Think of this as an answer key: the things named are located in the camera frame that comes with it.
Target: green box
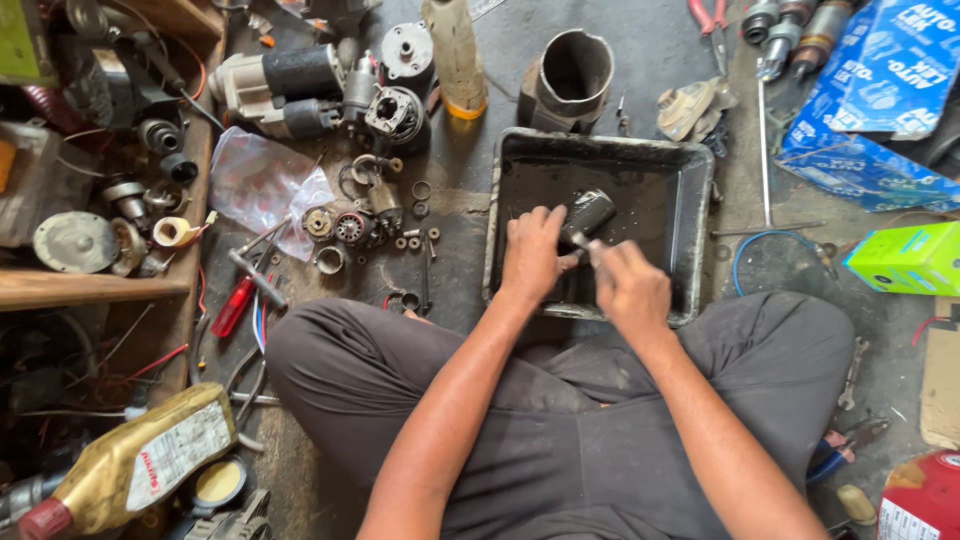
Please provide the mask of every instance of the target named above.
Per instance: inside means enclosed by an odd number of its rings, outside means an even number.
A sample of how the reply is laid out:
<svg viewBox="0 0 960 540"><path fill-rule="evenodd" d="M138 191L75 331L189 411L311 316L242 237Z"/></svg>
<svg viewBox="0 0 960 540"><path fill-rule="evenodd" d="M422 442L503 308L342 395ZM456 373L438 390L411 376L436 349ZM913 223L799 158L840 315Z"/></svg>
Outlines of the green box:
<svg viewBox="0 0 960 540"><path fill-rule="evenodd" d="M873 231L843 263L874 290L960 296L960 222Z"/></svg>

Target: black metal tray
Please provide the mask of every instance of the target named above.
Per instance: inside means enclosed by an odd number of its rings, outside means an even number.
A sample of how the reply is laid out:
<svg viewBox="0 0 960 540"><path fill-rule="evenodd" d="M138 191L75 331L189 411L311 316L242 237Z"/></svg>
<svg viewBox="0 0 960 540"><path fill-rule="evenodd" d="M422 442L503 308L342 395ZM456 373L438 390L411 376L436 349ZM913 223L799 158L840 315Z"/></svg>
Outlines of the black metal tray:
<svg viewBox="0 0 960 540"><path fill-rule="evenodd" d="M505 130L493 156L484 301L489 303L500 286L507 221L595 186L611 196L617 215L592 236L610 244L636 241L671 277L670 326L689 323L700 312L713 165L713 154L703 144ZM559 279L540 313L606 320L595 297L593 270L581 266Z"/></svg>

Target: spanner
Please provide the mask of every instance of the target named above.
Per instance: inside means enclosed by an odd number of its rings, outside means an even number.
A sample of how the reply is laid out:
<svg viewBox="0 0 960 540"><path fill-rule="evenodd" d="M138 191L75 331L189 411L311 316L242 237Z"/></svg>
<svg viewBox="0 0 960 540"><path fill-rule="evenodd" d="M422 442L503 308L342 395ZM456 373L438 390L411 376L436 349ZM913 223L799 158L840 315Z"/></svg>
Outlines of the spanner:
<svg viewBox="0 0 960 540"><path fill-rule="evenodd" d="M843 394L837 404L844 410L853 408L853 384L856 382L856 374L860 371L860 360L863 359L863 353L870 347L869 341L864 341L858 335L856 337L856 348L853 350L853 362L850 364L850 371L847 372L847 385L844 386Z"/></svg>

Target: screwdriver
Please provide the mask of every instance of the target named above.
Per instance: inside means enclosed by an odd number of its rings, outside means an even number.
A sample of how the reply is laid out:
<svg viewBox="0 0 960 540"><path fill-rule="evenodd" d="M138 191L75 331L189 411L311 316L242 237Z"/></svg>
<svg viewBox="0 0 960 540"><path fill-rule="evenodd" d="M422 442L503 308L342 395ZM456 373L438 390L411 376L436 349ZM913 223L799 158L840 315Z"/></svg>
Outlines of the screwdriver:
<svg viewBox="0 0 960 540"><path fill-rule="evenodd" d="M260 255L260 259L256 262L256 271L260 273L263 268L263 262L267 259L267 252L270 251L270 248L274 245L274 238L276 237L276 232L270 236L270 242L267 243L267 249L263 250L263 253ZM210 327L210 333L216 335L217 337L227 337L233 331L233 326L236 325L237 321L240 320L240 315L243 315L244 309L247 308L247 304L250 302L250 298L253 296L255 287L253 285L253 276L245 275L240 279L240 282L233 287L233 291L230 292L230 296L227 298L227 302L223 307L220 308L220 312L217 313L217 318L213 321L213 325Z"/></svg>

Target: plastic bag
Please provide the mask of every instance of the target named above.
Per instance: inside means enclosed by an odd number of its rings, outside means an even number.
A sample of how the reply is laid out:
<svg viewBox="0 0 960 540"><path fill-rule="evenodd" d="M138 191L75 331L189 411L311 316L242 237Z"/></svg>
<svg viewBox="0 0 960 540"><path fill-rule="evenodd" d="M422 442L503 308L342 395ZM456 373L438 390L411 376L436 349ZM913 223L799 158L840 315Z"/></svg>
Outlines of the plastic bag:
<svg viewBox="0 0 960 540"><path fill-rule="evenodd" d="M312 159L269 138L234 126L213 151L210 206L255 233L291 213L293 220L274 242L287 255L310 259L313 242L300 219L311 207L333 198L324 171Z"/></svg>

